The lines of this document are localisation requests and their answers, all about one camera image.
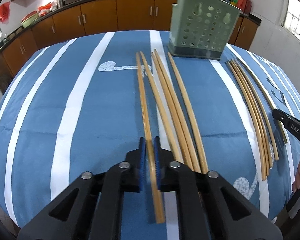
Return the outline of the thin dark bamboo chopstick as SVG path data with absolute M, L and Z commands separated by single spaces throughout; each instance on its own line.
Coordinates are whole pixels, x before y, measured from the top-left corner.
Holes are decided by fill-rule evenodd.
M 239 63 L 248 71 L 248 73 L 251 75 L 251 77 L 253 78 L 253 80 L 256 82 L 257 86 L 259 87 L 259 89 L 261 90 L 263 96 L 265 97 L 269 107 L 271 110 L 275 109 L 275 104 L 272 100 L 272 98 L 270 97 L 269 92 L 266 90 L 266 88 L 264 87 L 264 85 L 262 84 L 262 82 L 258 79 L 257 75 L 250 69 L 250 67 L 246 64 L 246 62 L 244 60 L 242 60 L 241 58 L 237 57 L 237 60 L 239 61 Z M 285 144 L 288 143 L 288 135 L 286 135 L 286 132 L 283 130 L 283 125 L 281 122 L 279 122 L 278 120 L 274 120 L 275 123 L 277 124 L 282 137 L 283 137 L 283 141 L 285 142 Z

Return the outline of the brown lower kitchen cabinets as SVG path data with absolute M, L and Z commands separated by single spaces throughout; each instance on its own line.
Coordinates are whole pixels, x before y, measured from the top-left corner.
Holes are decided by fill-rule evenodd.
M 93 0 L 57 10 L 23 29 L 0 50 L 0 92 L 39 49 L 75 37 L 125 30 L 164 30 L 177 0 Z

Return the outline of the blue white striped tablecloth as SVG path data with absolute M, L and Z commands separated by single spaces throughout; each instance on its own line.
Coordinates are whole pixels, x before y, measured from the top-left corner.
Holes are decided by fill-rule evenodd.
M 300 95 L 276 64 L 227 45 L 220 60 L 173 57 L 188 93 L 208 164 L 193 191 L 161 192 L 155 221 L 149 165 L 140 192 L 125 191 L 129 151 L 145 138 L 139 53 L 152 144 L 170 149 L 140 51 L 151 71 L 177 147 L 178 138 L 152 57 L 172 82 L 199 161 L 185 103 L 168 57 L 166 31 L 118 31 L 45 47 L 25 63 L 0 102 L 0 206 L 20 227 L 17 239 L 281 239 L 273 220 L 288 203 L 300 141 L 275 123 L 265 97 L 300 120 Z M 253 121 L 228 61 L 249 77 L 273 129 L 279 160 L 265 181 Z

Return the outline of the green perforated utensil holder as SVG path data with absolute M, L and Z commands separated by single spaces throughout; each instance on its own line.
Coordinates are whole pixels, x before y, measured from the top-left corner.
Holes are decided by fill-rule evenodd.
M 219 60 L 241 9 L 222 0 L 177 0 L 168 48 L 173 56 Z

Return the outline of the green basin with red lid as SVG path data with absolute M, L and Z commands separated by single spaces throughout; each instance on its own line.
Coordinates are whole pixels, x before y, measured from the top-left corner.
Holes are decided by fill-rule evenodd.
M 33 11 L 26 15 L 23 20 L 21 21 L 21 25 L 23 28 L 27 28 L 32 24 L 33 21 L 39 18 L 39 12 L 38 11 Z

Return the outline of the window with metal frame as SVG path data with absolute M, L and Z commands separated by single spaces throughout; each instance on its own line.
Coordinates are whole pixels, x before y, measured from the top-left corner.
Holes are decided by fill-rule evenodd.
M 288 0 L 281 26 L 296 37 L 300 44 L 300 2 Z

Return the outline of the red plastic bag on wall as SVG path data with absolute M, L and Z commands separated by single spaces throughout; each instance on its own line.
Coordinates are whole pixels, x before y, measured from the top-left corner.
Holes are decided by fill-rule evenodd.
M 8 24 L 10 17 L 10 2 L 5 2 L 0 5 L 0 22 Z

